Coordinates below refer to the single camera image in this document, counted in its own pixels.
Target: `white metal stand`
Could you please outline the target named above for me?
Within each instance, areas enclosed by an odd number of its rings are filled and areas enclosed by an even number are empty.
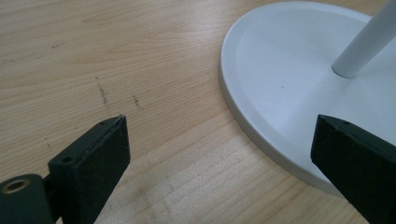
[[[235,120],[272,160],[335,195],[341,196],[310,160],[318,114],[396,145],[395,6],[389,1],[347,49],[371,17],[309,2],[256,8],[224,39],[219,81]]]

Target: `scratch mark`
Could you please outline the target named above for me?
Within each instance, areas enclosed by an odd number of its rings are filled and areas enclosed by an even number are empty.
[[[63,44],[64,44],[64,43],[56,44],[56,45],[52,46],[51,48],[52,48],[52,49],[56,49],[56,48],[62,46]]]
[[[49,143],[49,139],[47,137],[44,138],[46,140],[47,143],[47,147],[50,148],[50,143]]]
[[[106,107],[108,115],[111,115],[110,114],[110,110],[108,109],[108,106],[107,106],[107,98],[106,98],[107,93],[106,93],[105,89],[103,89],[102,86],[100,85],[99,77],[96,77],[95,79],[96,79],[96,84],[98,85],[98,89],[99,89],[100,95],[101,95],[102,100],[103,100],[103,104]]]
[[[7,63],[15,63],[16,61],[13,59],[4,59],[3,61],[1,61],[0,64],[7,64]]]
[[[140,104],[139,104],[139,99],[137,99],[137,97],[134,95],[132,97],[134,98],[134,105],[137,106],[138,109],[144,110],[143,107],[140,106]]]

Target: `white lamp base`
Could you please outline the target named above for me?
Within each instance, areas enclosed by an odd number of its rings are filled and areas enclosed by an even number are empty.
[[[276,3],[240,18],[221,50],[220,86],[247,136],[290,173],[339,196],[310,159],[318,114],[396,145],[396,41],[356,77],[332,70],[370,19],[326,4]]]

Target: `black rectangular block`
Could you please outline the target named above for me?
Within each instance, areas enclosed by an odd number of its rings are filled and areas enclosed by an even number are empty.
[[[93,223],[131,159],[126,118],[104,120],[49,162],[65,224]]]
[[[312,162],[370,223],[396,223],[396,147],[347,121],[318,116]]]

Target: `table surface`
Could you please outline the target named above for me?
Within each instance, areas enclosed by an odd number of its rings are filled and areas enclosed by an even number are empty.
[[[266,157],[224,103],[223,38],[273,2],[2,0],[0,181],[47,175],[123,114],[132,163],[96,223],[365,223]],[[373,15],[385,0],[323,2]]]

